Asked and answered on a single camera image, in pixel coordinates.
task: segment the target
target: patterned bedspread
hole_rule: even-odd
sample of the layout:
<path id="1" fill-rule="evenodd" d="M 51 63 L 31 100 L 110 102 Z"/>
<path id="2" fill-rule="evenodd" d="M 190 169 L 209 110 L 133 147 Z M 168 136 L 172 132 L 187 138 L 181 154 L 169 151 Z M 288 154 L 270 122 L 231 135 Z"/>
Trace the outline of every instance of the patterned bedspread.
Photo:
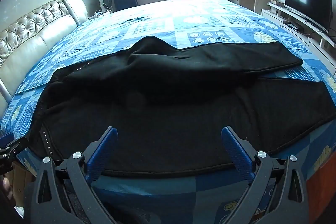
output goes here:
<path id="1" fill-rule="evenodd" d="M 55 70 L 129 48 L 147 35 L 177 48 L 212 42 L 280 41 L 304 64 L 271 76 L 324 81 L 336 103 L 336 82 L 327 68 L 299 41 L 266 18 L 226 0 L 170 0 L 88 20 L 59 41 L 19 86 L 1 121 L 2 133 L 12 132 L 18 138 L 28 132 L 37 100 Z M 332 121 L 277 156 L 296 155 L 308 179 L 335 146 L 336 121 Z M 40 159 L 33 153 L 27 149 L 18 158 L 36 173 Z M 221 223 L 234 208 L 246 182 L 235 170 L 226 170 L 178 179 L 102 176 L 94 185 L 103 201 L 139 216 L 142 223 L 196 224 Z"/>

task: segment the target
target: tufted headboard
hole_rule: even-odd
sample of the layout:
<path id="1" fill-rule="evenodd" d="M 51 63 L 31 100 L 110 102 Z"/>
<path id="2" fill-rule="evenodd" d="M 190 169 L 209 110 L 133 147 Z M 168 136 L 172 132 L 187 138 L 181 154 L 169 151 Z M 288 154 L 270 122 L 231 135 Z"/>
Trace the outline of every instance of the tufted headboard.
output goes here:
<path id="1" fill-rule="evenodd" d="M 87 18 L 82 0 L 53 0 L 0 33 L 0 118 L 28 71 Z"/>

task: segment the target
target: metal screw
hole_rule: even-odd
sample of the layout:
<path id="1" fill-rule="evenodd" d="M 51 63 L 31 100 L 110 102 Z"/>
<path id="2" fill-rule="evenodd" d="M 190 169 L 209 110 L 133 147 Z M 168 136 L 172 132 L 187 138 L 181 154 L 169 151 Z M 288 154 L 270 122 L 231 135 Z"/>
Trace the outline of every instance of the metal screw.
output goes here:
<path id="1" fill-rule="evenodd" d="M 82 153 L 81 152 L 76 152 L 76 153 L 74 153 L 73 155 L 72 155 L 72 157 L 74 158 L 74 159 L 78 159 L 78 158 L 80 158 L 82 156 Z"/>
<path id="2" fill-rule="evenodd" d="M 43 163 L 47 164 L 48 162 L 50 162 L 50 158 L 49 157 L 45 157 L 43 159 Z"/>
<path id="3" fill-rule="evenodd" d="M 266 154 L 264 151 L 259 151 L 259 152 L 258 152 L 258 156 L 259 156 L 260 158 L 266 158 L 267 154 Z"/>
<path id="4" fill-rule="evenodd" d="M 291 161 L 297 161 L 297 157 L 294 156 L 294 155 L 290 155 L 290 156 L 289 156 L 289 159 L 290 159 Z"/>

